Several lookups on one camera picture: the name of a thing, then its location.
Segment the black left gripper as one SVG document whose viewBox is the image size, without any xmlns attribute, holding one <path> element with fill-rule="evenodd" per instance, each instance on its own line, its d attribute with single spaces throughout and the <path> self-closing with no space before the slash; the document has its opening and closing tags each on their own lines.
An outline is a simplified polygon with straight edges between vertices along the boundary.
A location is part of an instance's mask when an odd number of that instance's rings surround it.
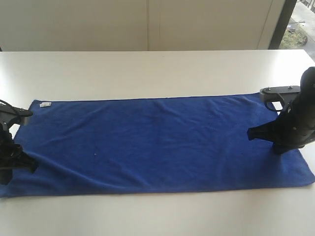
<svg viewBox="0 0 315 236">
<path fill-rule="evenodd" d="M 0 183 L 8 185 L 13 178 L 14 169 L 25 169 L 34 173 L 38 161 L 23 152 L 22 146 L 15 144 L 12 135 L 0 129 Z"/>
</svg>

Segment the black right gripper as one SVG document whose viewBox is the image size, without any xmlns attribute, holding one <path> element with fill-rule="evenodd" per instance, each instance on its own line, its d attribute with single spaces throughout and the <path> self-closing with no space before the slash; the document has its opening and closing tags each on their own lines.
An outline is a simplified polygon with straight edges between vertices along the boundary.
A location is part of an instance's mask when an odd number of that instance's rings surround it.
<svg viewBox="0 0 315 236">
<path fill-rule="evenodd" d="M 247 137 L 250 141 L 274 142 L 272 150 L 275 154 L 303 148 L 315 141 L 315 104 L 295 98 L 276 121 L 249 128 Z"/>
</svg>

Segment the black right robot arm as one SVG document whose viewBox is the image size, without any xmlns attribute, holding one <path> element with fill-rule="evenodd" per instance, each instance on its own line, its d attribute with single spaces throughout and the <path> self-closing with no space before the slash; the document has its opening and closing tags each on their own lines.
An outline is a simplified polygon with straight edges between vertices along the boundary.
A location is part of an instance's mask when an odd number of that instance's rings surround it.
<svg viewBox="0 0 315 236">
<path fill-rule="evenodd" d="M 315 141 L 314 67 L 302 74 L 300 85 L 262 88 L 259 95 L 265 107 L 279 115 L 274 121 L 249 128 L 249 140 L 272 142 L 275 154 L 303 148 Z"/>
</svg>

